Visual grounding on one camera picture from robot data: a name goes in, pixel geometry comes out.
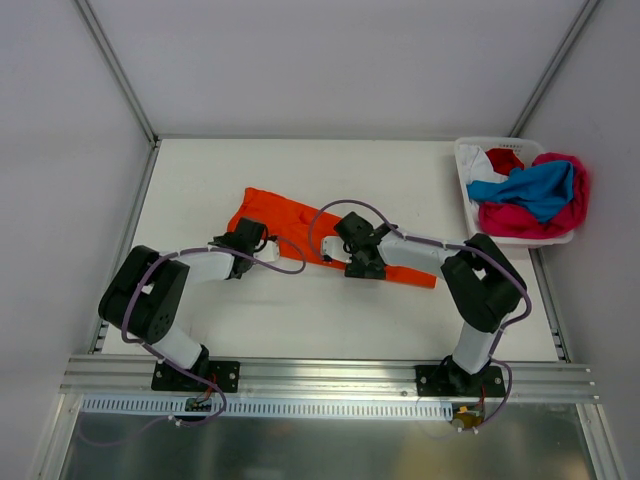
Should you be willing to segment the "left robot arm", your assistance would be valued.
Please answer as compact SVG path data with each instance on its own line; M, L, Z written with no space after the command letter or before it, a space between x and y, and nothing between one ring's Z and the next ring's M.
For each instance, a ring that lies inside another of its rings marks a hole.
M214 361L203 344L178 326L176 316L189 286L239 279L260 258L279 258L276 238L262 223L242 218L232 230L205 247L162 254L134 247L103 294L99 317L120 330L125 342L149 347L159 355L151 389L166 392L238 390L240 363Z

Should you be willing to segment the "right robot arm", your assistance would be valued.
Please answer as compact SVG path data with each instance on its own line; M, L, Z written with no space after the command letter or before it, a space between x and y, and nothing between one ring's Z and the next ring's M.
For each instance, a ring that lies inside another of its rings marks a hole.
M505 395L491 357L501 328L521 302L531 311L527 286L494 241L476 234L461 243L419 237L384 223L374 227L351 212L321 241L325 260L346 264L351 278L386 279L404 267L442 279L463 320L453 352L437 365L415 367L416 390L427 397L491 398Z

